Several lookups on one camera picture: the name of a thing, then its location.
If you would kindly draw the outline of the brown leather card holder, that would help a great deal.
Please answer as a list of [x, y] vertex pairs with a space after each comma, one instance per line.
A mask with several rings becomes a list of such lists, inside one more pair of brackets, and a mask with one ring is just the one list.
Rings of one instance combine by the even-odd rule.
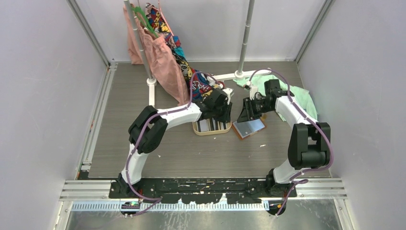
[[235, 121], [232, 123], [232, 129], [240, 140], [249, 138], [265, 128], [266, 125], [261, 119], [240, 123]]

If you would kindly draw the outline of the beige oval card tray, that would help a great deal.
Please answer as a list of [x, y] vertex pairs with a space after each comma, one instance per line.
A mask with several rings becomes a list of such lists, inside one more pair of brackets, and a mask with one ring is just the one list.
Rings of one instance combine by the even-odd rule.
[[193, 131], [198, 136], [224, 134], [229, 132], [231, 126], [231, 122], [218, 122], [213, 118], [192, 123]]

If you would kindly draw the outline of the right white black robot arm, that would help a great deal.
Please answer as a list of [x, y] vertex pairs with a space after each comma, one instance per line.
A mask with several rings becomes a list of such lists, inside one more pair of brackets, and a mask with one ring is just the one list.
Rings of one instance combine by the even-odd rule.
[[266, 176], [265, 188], [270, 196], [277, 197], [284, 189], [292, 189], [298, 176], [323, 171], [332, 165], [330, 125], [312, 118], [297, 103], [290, 87], [284, 90], [279, 80], [271, 79], [264, 83], [265, 93], [260, 93], [251, 81], [247, 81], [244, 88], [249, 90], [249, 97], [243, 100], [237, 122], [257, 120], [275, 111], [292, 129], [287, 159]]

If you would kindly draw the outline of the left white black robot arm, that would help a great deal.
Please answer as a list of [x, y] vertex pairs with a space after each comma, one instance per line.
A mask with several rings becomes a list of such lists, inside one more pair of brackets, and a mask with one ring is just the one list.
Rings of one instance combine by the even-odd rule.
[[216, 88], [207, 97], [169, 109], [145, 107], [128, 129], [129, 154], [119, 177], [121, 192], [128, 198], [138, 195], [142, 170], [148, 154], [161, 143], [165, 132], [173, 127], [213, 119], [227, 124], [231, 121], [231, 88]]

